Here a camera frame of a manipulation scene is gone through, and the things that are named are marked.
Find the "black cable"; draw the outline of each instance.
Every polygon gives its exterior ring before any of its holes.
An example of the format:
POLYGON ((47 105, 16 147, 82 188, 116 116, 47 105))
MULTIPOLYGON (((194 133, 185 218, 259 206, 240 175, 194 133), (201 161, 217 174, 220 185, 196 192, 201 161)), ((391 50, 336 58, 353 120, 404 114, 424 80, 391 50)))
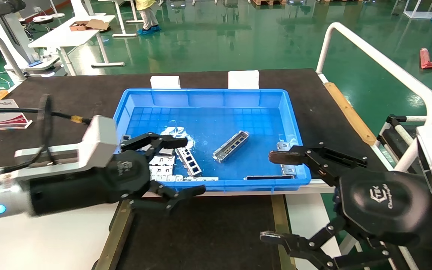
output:
MULTIPOLYGON (((38 112, 39 109, 33 109, 33 108, 0 108, 0 113, 38 113, 38 112)), ((52 111, 51 116, 58 116, 72 121, 74 121, 75 118, 74 115, 69 115, 58 111, 52 111)), ((78 118, 80 119, 81 123, 85 123, 86 125, 89 125, 89 123, 91 123, 91 119, 89 118, 82 118, 82 117, 78 117, 78 118)))
POLYGON ((38 150, 36 155, 34 155, 30 161, 23 162, 21 164, 17 164, 14 166, 7 166, 3 168, 3 173, 10 173, 12 171, 17 171, 20 169, 24 169, 29 165, 35 163, 43 152, 47 152, 49 160, 56 164, 56 160, 51 154, 49 149, 50 140, 53 136, 53 116, 58 116, 61 118, 70 119, 71 121, 77 123, 84 123, 89 125, 91 123, 91 119, 82 118, 80 116, 69 115, 61 112, 53 111, 53 99, 49 94, 43 95, 40 100, 41 108, 40 109, 30 109, 30 108, 0 108, 0 113, 37 113, 37 122, 39 123, 39 130, 41 135, 41 148, 38 150))
POLYGON ((53 165, 56 164, 56 160, 53 155, 51 155, 51 151, 49 149, 50 140, 53 136, 53 117, 51 116, 51 112, 53 111, 53 99, 49 94, 44 94, 41 98, 41 109, 37 114, 38 123, 40 123, 40 132, 41 132, 41 148, 46 151, 48 154, 49 160, 53 165))
POLYGON ((43 152, 48 154, 49 160, 53 165, 56 164, 56 160, 51 155, 51 151, 49 149, 50 140, 53 136, 53 117, 50 115, 53 109, 53 99, 49 94, 44 94, 40 100, 41 109, 38 110, 37 122, 39 125, 40 135, 41 135, 41 147, 34 155, 30 161, 23 162, 21 164, 17 164, 14 166, 7 166, 3 168, 4 173, 10 173, 12 171, 17 171, 20 169, 24 169, 29 165, 35 163, 43 152))

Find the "blue plastic crate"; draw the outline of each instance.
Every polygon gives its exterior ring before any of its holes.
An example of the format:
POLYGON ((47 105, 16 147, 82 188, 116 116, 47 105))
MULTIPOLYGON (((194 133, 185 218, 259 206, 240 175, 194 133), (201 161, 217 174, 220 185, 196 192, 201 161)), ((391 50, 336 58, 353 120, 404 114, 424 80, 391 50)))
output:
MULTIPOLYGON (((246 176, 280 176, 281 166, 268 160, 280 141, 302 145, 288 93, 284 90, 228 89, 127 89, 114 119, 118 138, 136 137, 149 131, 188 136, 190 150, 202 176, 219 181, 165 182, 177 190, 205 185, 207 191, 290 191, 309 184, 306 166, 296 166, 294 179, 244 180, 246 176), (213 152, 243 130, 247 143, 225 162, 213 152)), ((187 176, 177 160, 173 174, 187 176)))

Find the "white foam block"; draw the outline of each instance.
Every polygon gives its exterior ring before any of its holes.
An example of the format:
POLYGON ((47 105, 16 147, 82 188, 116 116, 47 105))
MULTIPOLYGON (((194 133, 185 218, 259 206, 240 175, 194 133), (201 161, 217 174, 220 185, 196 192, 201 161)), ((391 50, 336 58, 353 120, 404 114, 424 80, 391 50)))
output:
POLYGON ((152 89, 181 89, 179 76, 152 76, 152 89))
POLYGON ((228 72, 228 89, 259 89, 259 71, 228 72))

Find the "green epoxy floor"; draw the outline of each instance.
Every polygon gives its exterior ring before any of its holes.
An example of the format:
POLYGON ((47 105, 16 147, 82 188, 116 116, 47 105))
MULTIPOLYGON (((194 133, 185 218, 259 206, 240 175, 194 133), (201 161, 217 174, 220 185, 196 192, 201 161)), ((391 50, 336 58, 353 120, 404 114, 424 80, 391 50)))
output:
MULTIPOLYGON (((79 75, 316 68, 327 27, 342 22, 432 89, 432 71, 419 67, 422 47, 429 49, 432 59, 432 22, 391 15, 393 1, 305 0, 303 6, 274 5, 272 9, 245 0, 228 2, 233 4, 198 0, 195 6, 187 2, 185 9, 175 10, 165 1, 162 7, 155 6, 163 30, 149 37, 112 38, 111 34, 120 33, 114 20, 113 31, 104 34, 103 40, 109 60, 125 62, 125 67, 91 68, 91 63, 102 61, 96 38, 76 48, 70 58, 79 75)), ((93 8, 115 14, 112 2, 94 1, 93 8)), ((123 19, 132 18, 129 7, 122 11, 123 19)), ((67 19, 71 7, 61 12, 67 19)), ((129 33, 141 27, 126 25, 129 33)), ((0 57, 0 71, 3 65, 0 57)), ((324 74, 374 133, 390 113, 425 114, 419 97, 340 34, 334 34, 324 74)))

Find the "red object on floor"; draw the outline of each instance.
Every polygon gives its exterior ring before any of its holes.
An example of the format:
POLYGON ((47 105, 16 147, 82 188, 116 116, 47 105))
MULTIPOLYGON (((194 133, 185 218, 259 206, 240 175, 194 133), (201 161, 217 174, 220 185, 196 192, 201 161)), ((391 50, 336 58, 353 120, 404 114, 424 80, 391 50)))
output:
POLYGON ((429 51, 426 48, 422 48, 420 51, 421 68, 432 68, 432 62, 429 59, 429 51))

